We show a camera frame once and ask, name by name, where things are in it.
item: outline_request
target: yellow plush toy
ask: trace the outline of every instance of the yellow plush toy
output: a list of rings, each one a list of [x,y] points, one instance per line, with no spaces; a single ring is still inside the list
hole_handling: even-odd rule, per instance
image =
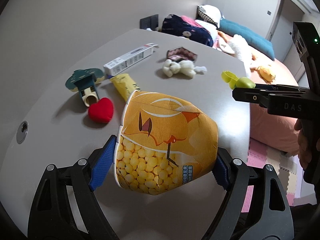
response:
[[[258,66],[252,68],[259,72],[260,76],[267,82],[272,82],[276,78],[276,74],[272,69],[271,65],[268,66]]]

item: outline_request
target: red heart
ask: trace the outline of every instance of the red heart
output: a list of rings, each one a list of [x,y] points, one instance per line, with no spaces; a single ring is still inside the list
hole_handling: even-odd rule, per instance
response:
[[[98,123],[108,123],[113,116],[113,103],[109,98],[101,98],[88,109],[89,118]]]

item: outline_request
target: table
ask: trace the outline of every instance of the table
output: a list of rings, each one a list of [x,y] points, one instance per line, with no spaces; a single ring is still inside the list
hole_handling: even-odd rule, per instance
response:
[[[62,73],[43,93],[25,117],[28,134],[22,144],[14,138],[0,172],[1,202],[16,225],[27,233],[34,193],[46,166],[73,165],[100,148],[118,131],[125,101],[107,80],[98,87],[100,97],[110,98],[115,113],[107,125],[93,123],[79,95],[70,92],[65,81],[76,69],[101,68],[109,61],[143,44],[160,46],[155,53],[131,66],[127,73],[143,91],[160,92],[192,102],[216,121],[219,146],[233,157],[247,158],[249,147],[249,104],[236,102],[221,72],[245,76],[241,61],[208,46],[163,33],[134,29],[95,50]],[[196,65],[208,72],[189,79],[182,74],[166,78],[162,65],[168,49],[184,46],[198,54]],[[225,192],[212,173],[158,196],[119,188],[111,170],[95,191],[100,206],[120,239],[201,239],[211,224]],[[72,189],[70,204],[78,228],[86,231]]]

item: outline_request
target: yellow packet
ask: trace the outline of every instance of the yellow packet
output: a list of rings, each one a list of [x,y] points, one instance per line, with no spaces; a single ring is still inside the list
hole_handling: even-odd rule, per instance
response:
[[[114,151],[118,185],[158,195],[208,172],[218,149],[218,127],[180,98],[134,91],[124,108]]]
[[[110,78],[120,95],[125,101],[128,100],[130,94],[134,90],[140,90],[137,83],[129,76],[129,74],[120,74]]]

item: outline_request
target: long teal cushion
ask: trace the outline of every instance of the long teal cushion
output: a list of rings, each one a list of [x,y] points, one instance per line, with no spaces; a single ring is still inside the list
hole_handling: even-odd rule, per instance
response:
[[[222,19],[220,20],[219,31],[222,31],[230,36],[234,36],[235,34],[241,35],[250,46],[262,52],[272,60],[275,60],[275,52],[273,51],[272,43],[249,28],[227,19]]]

